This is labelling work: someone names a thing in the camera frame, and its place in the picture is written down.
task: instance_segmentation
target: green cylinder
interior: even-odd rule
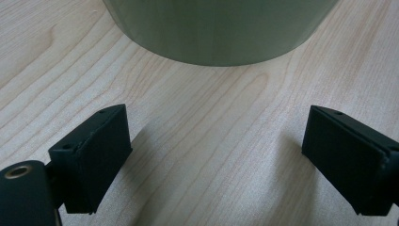
[[[104,0],[120,29],[163,57],[252,64],[307,40],[338,0]]]

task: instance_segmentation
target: wood grain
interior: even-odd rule
[[[64,225],[396,225],[357,216],[300,152],[311,105],[399,140],[399,2],[341,1],[294,51],[212,68],[130,41],[100,0],[0,2],[0,167],[126,103],[134,152]]]

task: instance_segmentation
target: light wooden surface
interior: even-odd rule
[[[399,140],[399,1],[342,0],[294,51],[187,65],[137,46],[101,0],[0,2],[0,168],[128,106],[134,152],[95,215],[64,225],[396,225],[357,216],[301,154],[311,105]]]

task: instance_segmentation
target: wooden table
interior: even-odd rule
[[[101,0],[0,2],[0,167],[126,103],[134,152],[64,225],[396,225],[357,216],[301,154],[311,105],[399,139],[399,1],[342,0],[294,51],[212,68],[129,40]]]

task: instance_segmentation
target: green cylindrical object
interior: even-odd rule
[[[120,29],[178,61],[236,66],[303,43],[338,0],[104,0]]]

